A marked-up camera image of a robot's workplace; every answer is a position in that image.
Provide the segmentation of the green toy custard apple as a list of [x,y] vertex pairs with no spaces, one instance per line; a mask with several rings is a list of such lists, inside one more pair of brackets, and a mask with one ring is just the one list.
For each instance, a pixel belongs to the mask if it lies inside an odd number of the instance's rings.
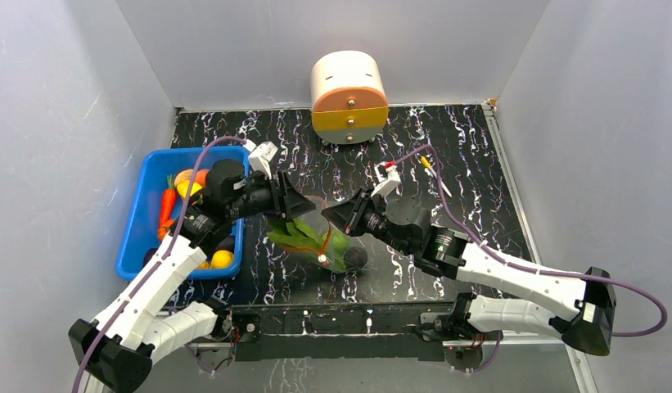
[[334,229],[331,232],[330,244],[334,253],[343,256],[350,248],[350,238],[338,229]]

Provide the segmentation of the green leafy vegetable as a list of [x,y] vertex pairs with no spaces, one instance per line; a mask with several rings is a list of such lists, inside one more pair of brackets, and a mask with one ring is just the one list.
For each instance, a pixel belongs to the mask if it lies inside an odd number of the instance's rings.
[[344,273],[347,270],[343,256],[334,253],[330,244],[331,232],[337,228],[327,221],[323,233],[299,218],[291,221],[269,219],[268,225],[268,239],[283,250],[297,254],[302,260],[332,273]]

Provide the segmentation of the clear red-zipper zip bag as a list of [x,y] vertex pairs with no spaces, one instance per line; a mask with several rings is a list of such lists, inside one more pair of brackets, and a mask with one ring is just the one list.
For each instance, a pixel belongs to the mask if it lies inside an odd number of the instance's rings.
[[322,216],[328,202],[316,195],[308,195],[307,199],[315,204],[315,209],[276,228],[277,244],[330,273],[354,273],[365,268],[368,252]]

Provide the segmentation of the dark purple toy fruit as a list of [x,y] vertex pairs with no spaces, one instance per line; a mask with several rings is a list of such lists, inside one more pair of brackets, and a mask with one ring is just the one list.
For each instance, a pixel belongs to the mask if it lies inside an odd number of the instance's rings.
[[368,253],[362,247],[352,246],[343,256],[347,269],[359,270],[368,264]]

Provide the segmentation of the yellow toy bell pepper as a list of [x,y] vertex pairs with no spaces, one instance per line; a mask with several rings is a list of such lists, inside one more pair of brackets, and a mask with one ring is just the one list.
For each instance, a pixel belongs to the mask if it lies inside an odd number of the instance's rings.
[[199,192],[203,187],[197,182],[184,180],[177,184],[175,188],[182,200],[186,201],[189,197]]

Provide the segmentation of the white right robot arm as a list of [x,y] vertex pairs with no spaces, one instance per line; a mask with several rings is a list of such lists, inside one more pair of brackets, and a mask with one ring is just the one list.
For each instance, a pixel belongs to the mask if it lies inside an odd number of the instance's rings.
[[322,216],[345,235],[370,234],[434,277],[474,282],[510,294],[508,299],[462,293],[450,314],[424,322],[430,338],[469,339],[495,331],[536,333],[560,339],[589,355],[611,352],[616,296],[609,273],[542,269],[504,256],[496,260],[466,234],[433,224],[429,210],[403,200],[386,203],[365,189],[327,207]]

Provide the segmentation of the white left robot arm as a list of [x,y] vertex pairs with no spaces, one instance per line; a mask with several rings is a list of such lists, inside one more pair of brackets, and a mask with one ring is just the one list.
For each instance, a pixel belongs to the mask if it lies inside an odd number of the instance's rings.
[[160,247],[140,274],[93,320],[78,319],[68,336],[79,369],[72,386],[79,391],[83,375],[102,388],[134,392],[152,366],[198,337],[222,341],[233,320],[215,301],[196,301],[158,320],[168,299],[203,262],[210,260],[238,219],[268,215],[294,219],[315,210],[282,171],[259,170],[225,178],[189,196]]

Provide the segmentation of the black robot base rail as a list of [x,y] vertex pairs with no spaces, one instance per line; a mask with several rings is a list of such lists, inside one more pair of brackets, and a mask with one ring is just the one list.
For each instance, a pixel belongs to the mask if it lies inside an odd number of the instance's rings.
[[440,362],[480,334],[451,302],[243,305],[230,312],[239,362],[414,358]]

